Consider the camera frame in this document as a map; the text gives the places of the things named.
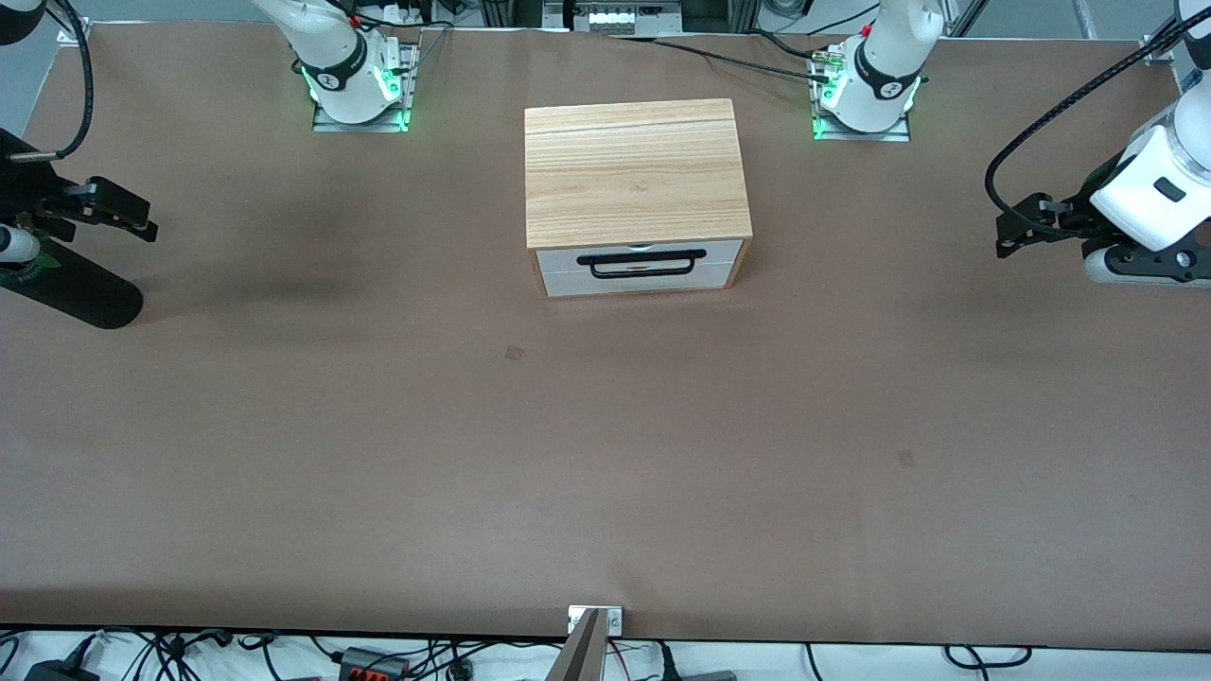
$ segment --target wire bundle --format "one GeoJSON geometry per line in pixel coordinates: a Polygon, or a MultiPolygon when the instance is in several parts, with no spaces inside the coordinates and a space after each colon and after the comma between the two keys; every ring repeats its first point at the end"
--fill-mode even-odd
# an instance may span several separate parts
{"type": "Polygon", "coordinates": [[[185,660],[185,654],[189,649],[206,641],[214,641],[219,647],[226,647],[231,642],[231,634],[222,629],[206,629],[191,639],[185,639],[180,634],[168,633],[149,636],[127,626],[110,626],[105,628],[104,631],[134,634],[144,642],[143,648],[134,654],[134,659],[131,660],[130,666],[126,668],[126,673],[122,674],[121,681],[126,681],[127,677],[131,681],[139,681],[143,675],[143,668],[147,666],[153,652],[156,654],[156,662],[160,663],[160,670],[155,675],[155,681],[161,681],[162,679],[168,679],[168,681],[201,681],[197,671],[185,660]]]}
{"type": "Polygon", "coordinates": [[[989,669],[1012,669],[1015,666],[1022,666],[1023,664],[1031,662],[1031,658],[1034,657],[1034,648],[1025,647],[1022,649],[1026,651],[1022,654],[1022,657],[1017,659],[1011,659],[1009,662],[985,662],[985,659],[980,657],[980,653],[977,653],[974,647],[966,645],[943,646],[942,654],[946,656],[946,662],[953,664],[954,666],[958,666],[959,669],[966,669],[968,671],[978,671],[981,680],[988,681],[989,669]],[[964,651],[966,651],[968,654],[971,656],[971,662],[959,662],[954,659],[954,653],[951,652],[952,648],[963,648],[964,651]]]}

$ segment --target drawer handle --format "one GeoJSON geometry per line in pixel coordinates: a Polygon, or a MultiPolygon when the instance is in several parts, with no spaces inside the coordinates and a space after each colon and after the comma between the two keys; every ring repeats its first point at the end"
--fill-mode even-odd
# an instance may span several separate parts
{"type": "Polygon", "coordinates": [[[705,258],[706,251],[694,248],[687,251],[665,251],[661,253],[612,253],[608,256],[580,256],[578,265],[589,265],[589,271],[596,279],[636,279],[639,276],[679,276],[694,271],[694,263],[705,258]],[[689,261],[683,268],[644,269],[635,271],[601,271],[597,265],[620,265],[627,263],[652,263],[659,261],[689,261]]]}

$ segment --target white drawer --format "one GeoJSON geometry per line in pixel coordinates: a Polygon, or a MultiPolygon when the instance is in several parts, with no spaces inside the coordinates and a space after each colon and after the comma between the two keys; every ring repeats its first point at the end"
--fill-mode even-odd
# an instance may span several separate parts
{"type": "Polygon", "coordinates": [[[543,284],[546,286],[546,294],[551,298],[591,296],[597,293],[629,293],[635,291],[723,288],[728,285],[731,267],[733,263],[702,264],[701,262],[696,262],[694,269],[685,274],[629,276],[625,279],[598,279],[589,271],[589,268],[581,268],[582,271],[543,273],[543,284]]]}
{"type": "MultiPolygon", "coordinates": [[[[672,253],[672,252],[685,252],[685,251],[706,251],[706,256],[696,258],[696,267],[719,264],[719,263],[731,263],[736,259],[740,253],[740,246],[744,244],[742,239],[729,239],[725,241],[679,241],[673,244],[636,244],[632,246],[591,246],[586,248],[559,248],[553,251],[536,251],[539,270],[545,273],[555,271],[573,271],[573,273],[589,273],[589,265],[578,262],[580,258],[589,258],[593,256],[622,256],[622,254],[636,254],[641,257],[653,257],[659,253],[672,253]]],[[[679,258],[679,263],[684,264],[685,258],[679,258]]],[[[613,263],[613,264],[601,264],[597,265],[598,271],[604,271],[606,269],[613,268],[619,269],[624,267],[625,263],[613,263]]],[[[644,261],[630,263],[630,269],[644,269],[643,265],[648,265],[645,269],[670,269],[672,267],[679,267],[668,259],[665,261],[644,261]]]]}

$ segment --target black cable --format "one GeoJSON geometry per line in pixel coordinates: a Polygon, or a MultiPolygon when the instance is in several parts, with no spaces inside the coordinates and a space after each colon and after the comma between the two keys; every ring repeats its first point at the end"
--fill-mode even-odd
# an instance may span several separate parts
{"type": "Polygon", "coordinates": [[[981,681],[988,681],[989,669],[1012,669],[1015,666],[1022,666],[1023,664],[1031,662],[1031,658],[1034,657],[1034,648],[1026,646],[1022,648],[1022,651],[1025,651],[1025,653],[1022,654],[1022,657],[1017,659],[1011,659],[1009,662],[985,662],[985,659],[980,657],[980,653],[977,653],[976,649],[971,646],[968,645],[955,646],[953,643],[947,643],[946,646],[942,647],[942,654],[946,656],[946,662],[953,664],[954,666],[958,666],[959,669],[965,669],[968,671],[978,671],[981,681]],[[971,656],[971,659],[974,662],[959,662],[958,659],[955,659],[954,653],[951,652],[951,648],[955,647],[966,651],[968,654],[971,656]]]}
{"type": "Polygon", "coordinates": [[[839,27],[843,23],[849,23],[849,22],[851,22],[854,19],[861,18],[862,15],[871,13],[874,10],[878,10],[878,8],[879,8],[879,4],[876,2],[874,5],[871,5],[869,7],[862,10],[861,12],[859,12],[859,13],[851,16],[851,17],[845,17],[844,19],[836,21],[836,22],[833,22],[831,24],[822,25],[822,27],[820,27],[820,28],[817,28],[815,30],[809,30],[808,33],[804,33],[803,36],[807,38],[809,35],[816,35],[816,34],[823,33],[823,32],[828,30],[830,28],[837,28],[837,27],[839,27]]]}
{"type": "Polygon", "coordinates": [[[465,652],[465,653],[463,653],[463,654],[459,654],[459,656],[454,656],[454,658],[453,658],[452,660],[449,660],[449,662],[447,662],[447,663],[442,663],[442,664],[440,664],[440,665],[435,666],[434,669],[431,669],[431,670],[429,670],[429,671],[426,671],[426,673],[424,673],[424,674],[421,674],[421,675],[419,675],[419,676],[414,676],[413,679],[417,679],[417,680],[419,681],[420,679],[425,679],[425,677],[427,677],[427,676],[436,676],[436,675],[437,675],[438,673],[441,673],[441,671],[446,670],[446,669],[447,669],[447,668],[449,668],[449,666],[450,666],[452,664],[454,664],[454,663],[458,663],[458,662],[463,662],[463,660],[465,660],[466,658],[469,658],[469,657],[474,656],[475,653],[477,653],[477,652],[480,652],[480,651],[484,651],[484,649],[488,649],[488,648],[490,648],[492,646],[495,646],[495,645],[497,645],[497,643],[494,643],[494,642],[493,642],[493,643],[480,643],[478,646],[476,646],[476,647],[471,648],[470,651],[467,651],[467,652],[465,652]]]}
{"type": "Polygon", "coordinates": [[[165,658],[163,647],[156,646],[155,657],[160,660],[160,671],[155,675],[155,681],[160,681],[165,675],[168,675],[168,681],[177,681],[177,677],[172,675],[172,670],[168,669],[168,663],[171,658],[165,658]]]}
{"type": "MultiPolygon", "coordinates": [[[[828,25],[820,27],[816,30],[813,30],[811,33],[805,33],[803,35],[804,36],[816,35],[817,33],[828,30],[830,28],[840,25],[840,24],[846,23],[846,22],[851,22],[851,21],[861,17],[862,15],[865,15],[867,12],[871,12],[873,10],[878,10],[878,8],[879,8],[878,5],[872,5],[872,6],[862,10],[861,12],[859,12],[859,13],[851,16],[851,17],[845,17],[844,19],[840,19],[839,22],[833,22],[833,23],[831,23],[828,25]]],[[[782,42],[782,40],[776,34],[770,33],[770,32],[768,32],[768,30],[765,30],[763,28],[753,28],[753,29],[746,30],[745,33],[751,34],[751,35],[759,35],[759,36],[764,38],[765,40],[769,40],[770,42],[774,44],[775,47],[777,47],[779,50],[786,52],[787,55],[791,55],[792,57],[799,57],[800,59],[810,59],[811,58],[811,52],[804,52],[803,50],[796,50],[794,47],[791,47],[786,42],[782,42]]]]}
{"type": "Polygon", "coordinates": [[[151,643],[150,641],[148,641],[143,646],[143,649],[140,649],[138,653],[134,654],[134,659],[131,660],[131,665],[126,668],[126,673],[122,674],[122,677],[120,679],[120,681],[126,681],[126,677],[130,676],[131,671],[134,671],[134,677],[133,677],[132,681],[138,681],[139,676],[143,674],[143,665],[145,665],[148,663],[148,658],[151,657],[151,649],[154,647],[155,647],[154,643],[151,643]],[[138,663],[138,668],[137,669],[134,666],[134,663],[138,663]]]}
{"type": "Polygon", "coordinates": [[[1023,130],[1017,137],[1014,138],[1012,142],[1006,144],[1005,148],[1001,149],[995,158],[993,158],[993,160],[988,164],[988,170],[985,171],[985,191],[988,194],[988,198],[992,199],[992,202],[995,204],[997,207],[1001,210],[1001,212],[1015,216],[1017,219],[1025,222],[1026,224],[1029,224],[1033,229],[1035,229],[1041,234],[1051,234],[1056,236],[1077,236],[1078,233],[1072,230],[1039,224],[1032,221],[1031,218],[1023,216],[1021,212],[1018,212],[1017,208],[1006,204],[1005,200],[1001,199],[1000,194],[997,191],[997,171],[1009,159],[1009,156],[1017,150],[1018,147],[1021,147],[1027,139],[1033,137],[1034,133],[1043,130],[1043,127],[1046,126],[1049,122],[1058,118],[1060,114],[1071,109],[1074,104],[1077,104],[1077,102],[1080,102],[1081,99],[1087,97],[1091,92],[1109,82],[1113,78],[1118,76],[1123,71],[1127,70],[1129,68],[1143,61],[1143,58],[1147,57],[1148,55],[1152,55],[1153,52],[1167,51],[1170,47],[1172,47],[1180,40],[1182,40],[1182,36],[1188,30],[1203,23],[1207,18],[1211,18],[1211,7],[1207,7],[1201,12],[1194,15],[1189,19],[1186,19],[1184,22],[1181,22],[1154,35],[1153,39],[1149,40],[1143,47],[1140,47],[1135,52],[1127,55],[1117,64],[1098,74],[1096,78],[1094,78],[1094,80],[1090,80],[1085,85],[1080,86],[1075,92],[1073,92],[1072,95],[1066,97],[1062,102],[1052,107],[1050,111],[1043,114],[1043,116],[1039,118],[1039,120],[1034,121],[1033,124],[1031,124],[1029,127],[1023,130]]]}
{"type": "Polygon", "coordinates": [[[308,636],[308,639],[311,639],[311,645],[315,646],[317,651],[328,656],[329,658],[335,654],[333,651],[328,651],[323,646],[321,646],[320,640],[316,639],[315,636],[308,636]]]}
{"type": "Polygon", "coordinates": [[[762,28],[751,28],[751,29],[746,30],[745,33],[747,33],[750,35],[759,35],[759,36],[764,38],[765,40],[769,40],[770,42],[774,44],[775,47],[777,47],[779,50],[786,52],[787,55],[791,55],[792,57],[799,57],[800,59],[810,59],[811,58],[811,52],[804,52],[803,50],[796,50],[794,47],[791,47],[786,42],[782,42],[782,40],[779,36],[774,35],[773,33],[770,33],[770,32],[768,32],[765,29],[762,29],[762,28]]]}
{"type": "Polygon", "coordinates": [[[85,36],[84,22],[80,21],[80,15],[76,13],[70,0],[52,1],[67,15],[68,22],[71,24],[71,30],[76,34],[76,44],[80,46],[80,65],[84,68],[84,115],[80,118],[80,127],[76,128],[76,135],[71,138],[71,142],[54,153],[56,159],[65,159],[84,144],[84,138],[88,135],[88,128],[92,126],[92,55],[88,53],[88,39],[85,36]]]}
{"type": "Polygon", "coordinates": [[[282,677],[277,675],[277,670],[274,669],[274,660],[269,657],[269,645],[263,646],[260,652],[265,656],[265,666],[269,669],[269,675],[274,677],[274,681],[282,681],[282,677]]]}
{"type": "Polygon", "coordinates": [[[80,668],[84,666],[84,658],[88,656],[88,646],[91,646],[96,639],[96,634],[90,634],[84,641],[80,641],[76,647],[71,649],[71,653],[63,659],[63,664],[61,666],[70,674],[80,671],[80,668]]]}
{"type": "Polygon", "coordinates": [[[676,42],[665,42],[662,40],[653,40],[653,45],[662,45],[665,47],[672,47],[673,50],[684,50],[685,52],[691,52],[694,55],[700,55],[708,59],[718,59],[721,62],[728,62],[729,64],[736,64],[748,69],[757,69],[759,71],[768,71],[777,75],[788,75],[791,78],[802,78],[803,80],[811,80],[815,82],[828,82],[828,79],[822,75],[807,74],[800,71],[792,71],[790,69],[780,69],[777,67],[769,67],[765,64],[758,64],[756,62],[746,62],[744,59],[737,59],[735,57],[728,57],[727,55],[717,55],[714,52],[707,52],[706,50],[699,50],[698,47],[690,47],[689,45],[678,45],[676,42]]]}
{"type": "Polygon", "coordinates": [[[803,643],[803,647],[808,649],[808,664],[811,665],[811,675],[816,677],[816,681],[825,681],[825,677],[820,675],[820,668],[816,666],[816,654],[811,652],[811,643],[803,643]]]}
{"type": "Polygon", "coordinates": [[[391,28],[425,28],[425,27],[429,27],[429,25],[444,25],[444,27],[454,28],[454,24],[450,23],[450,22],[421,22],[421,23],[417,23],[417,24],[397,24],[395,22],[388,22],[388,21],[384,21],[384,19],[375,19],[374,17],[366,16],[366,15],[358,12],[357,10],[345,10],[340,5],[340,2],[338,2],[337,0],[328,0],[328,4],[332,5],[333,7],[340,10],[342,12],[344,12],[344,15],[346,17],[349,17],[350,19],[352,19],[352,18],[356,17],[357,21],[360,23],[362,23],[363,25],[366,25],[368,23],[368,28],[378,28],[380,25],[386,25],[386,27],[391,27],[391,28]]]}
{"type": "Polygon", "coordinates": [[[5,670],[8,669],[8,665],[12,664],[12,659],[17,657],[17,648],[21,647],[21,640],[17,639],[17,633],[10,631],[5,635],[5,637],[0,639],[0,646],[5,643],[12,643],[12,649],[8,651],[8,657],[6,657],[4,663],[0,664],[0,674],[4,674],[5,670]]]}
{"type": "Polygon", "coordinates": [[[673,652],[668,648],[668,643],[664,641],[656,641],[660,646],[660,656],[665,662],[665,674],[661,676],[662,681],[681,681],[681,674],[677,671],[677,662],[673,659],[673,652]]]}
{"type": "Polygon", "coordinates": [[[46,12],[46,13],[50,15],[52,19],[54,19],[54,23],[59,24],[59,28],[62,28],[68,33],[71,32],[71,28],[68,24],[63,23],[63,19],[61,19],[58,15],[56,15],[54,12],[46,12]]]}

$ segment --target wooden lid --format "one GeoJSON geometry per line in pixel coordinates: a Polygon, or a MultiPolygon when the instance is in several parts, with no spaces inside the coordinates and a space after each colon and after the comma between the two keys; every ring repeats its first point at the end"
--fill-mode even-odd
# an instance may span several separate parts
{"type": "Polygon", "coordinates": [[[750,236],[730,99],[526,109],[529,248],[750,236]]]}

